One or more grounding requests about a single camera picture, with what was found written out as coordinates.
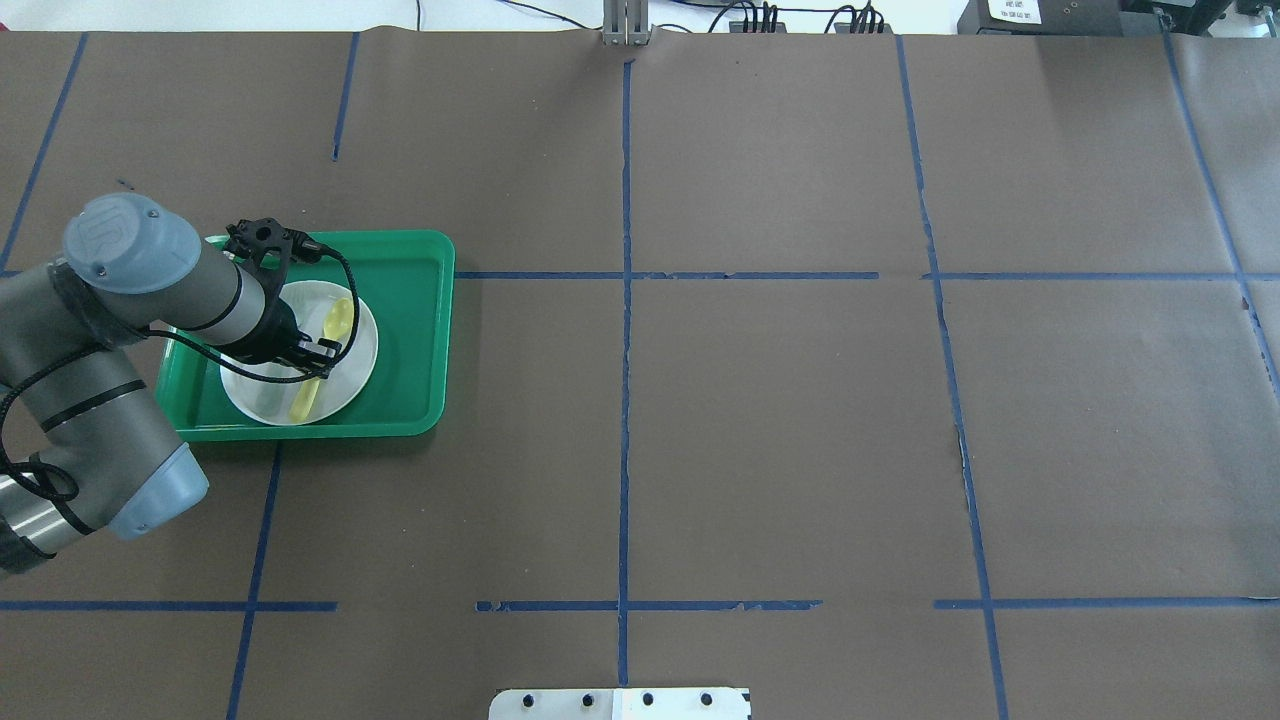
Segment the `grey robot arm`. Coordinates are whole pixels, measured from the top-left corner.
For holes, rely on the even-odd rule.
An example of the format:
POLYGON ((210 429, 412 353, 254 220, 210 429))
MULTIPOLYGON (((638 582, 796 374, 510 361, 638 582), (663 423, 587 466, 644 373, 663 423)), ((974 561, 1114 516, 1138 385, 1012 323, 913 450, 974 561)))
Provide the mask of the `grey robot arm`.
POLYGON ((140 193, 87 202, 61 251, 3 282, 3 415, 20 404, 47 447, 3 454, 3 577, 31 571, 109 529, 134 539, 209 492, 189 445, 125 348, 166 338, 251 380, 275 363, 293 382, 330 374, 347 348, 306 334, 282 297, 296 263, 333 247, 271 218, 221 246, 140 193))

